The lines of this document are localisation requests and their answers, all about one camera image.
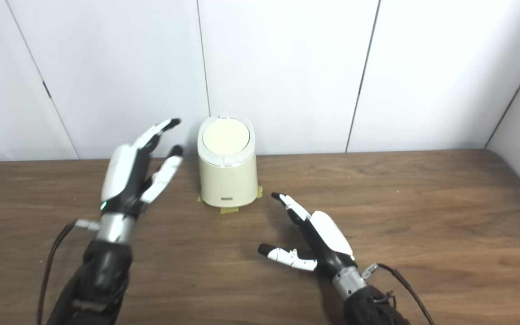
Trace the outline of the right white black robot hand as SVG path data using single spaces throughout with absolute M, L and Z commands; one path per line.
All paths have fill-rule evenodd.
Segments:
M 310 213 L 287 194 L 272 193 L 272 198 L 285 207 L 310 251 L 284 249 L 262 243 L 258 247 L 260 255 L 292 268 L 319 272 L 330 282 L 340 279 L 345 271 L 357 268 L 350 244 L 328 214 L 322 211 Z

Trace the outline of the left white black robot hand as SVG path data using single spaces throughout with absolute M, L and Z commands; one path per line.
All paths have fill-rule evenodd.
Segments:
M 138 218 L 171 183 L 183 161 L 183 148 L 171 148 L 159 170 L 148 175 L 153 151 L 164 132 L 181 123 L 168 119 L 151 126 L 133 144 L 122 144 L 113 152 L 105 176 L 100 210 Z

